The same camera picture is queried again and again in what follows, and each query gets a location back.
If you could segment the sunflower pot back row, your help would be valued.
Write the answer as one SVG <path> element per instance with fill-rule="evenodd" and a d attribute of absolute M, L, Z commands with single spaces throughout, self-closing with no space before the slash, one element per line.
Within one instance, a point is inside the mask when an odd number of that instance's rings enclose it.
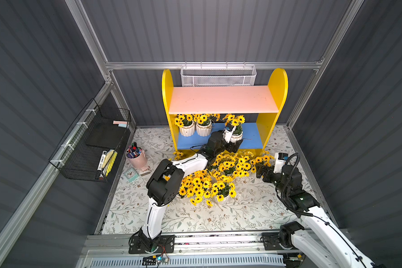
<path fill-rule="evenodd" d="M 233 114 L 226 114 L 223 118 L 225 121 L 226 125 L 230 124 L 230 130 L 232 131 L 231 139 L 230 141 L 232 143 L 236 143 L 237 141 L 242 140 L 243 136 L 243 129 L 242 125 L 245 123 L 246 119 L 244 115 L 233 115 Z"/>
<path fill-rule="evenodd" d="M 179 127 L 179 132 L 183 137 L 190 137 L 195 134 L 195 119 L 193 114 L 176 115 L 174 123 Z"/>
<path fill-rule="evenodd" d="M 212 132 L 212 124 L 214 120 L 220 119 L 220 114 L 198 114 L 194 116 L 196 122 L 197 134 L 201 137 L 207 137 Z"/>

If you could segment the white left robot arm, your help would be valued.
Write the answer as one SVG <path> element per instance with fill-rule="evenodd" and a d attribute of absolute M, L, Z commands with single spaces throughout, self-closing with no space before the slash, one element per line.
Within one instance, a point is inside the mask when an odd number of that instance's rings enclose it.
<path fill-rule="evenodd" d="M 232 132 L 227 129 L 215 131 L 193 156 L 179 161 L 164 159 L 157 166 L 146 184 L 149 208 L 145 223 L 137 233 L 148 252 L 153 252 L 161 244 L 161 224 L 166 206 L 178 195 L 183 179 L 212 166 L 224 151 L 238 152 L 243 141 L 232 142 L 231 136 Z"/>

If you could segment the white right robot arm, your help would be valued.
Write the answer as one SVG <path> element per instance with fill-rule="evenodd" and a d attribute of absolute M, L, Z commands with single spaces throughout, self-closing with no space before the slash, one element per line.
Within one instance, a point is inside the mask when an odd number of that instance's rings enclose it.
<path fill-rule="evenodd" d="M 300 219 L 281 226 L 278 240 L 282 248 L 300 250 L 319 268 L 384 267 L 362 253 L 303 189 L 296 166 L 286 163 L 276 173 L 273 167 L 257 164 L 256 177 L 273 184 L 279 200 Z"/>

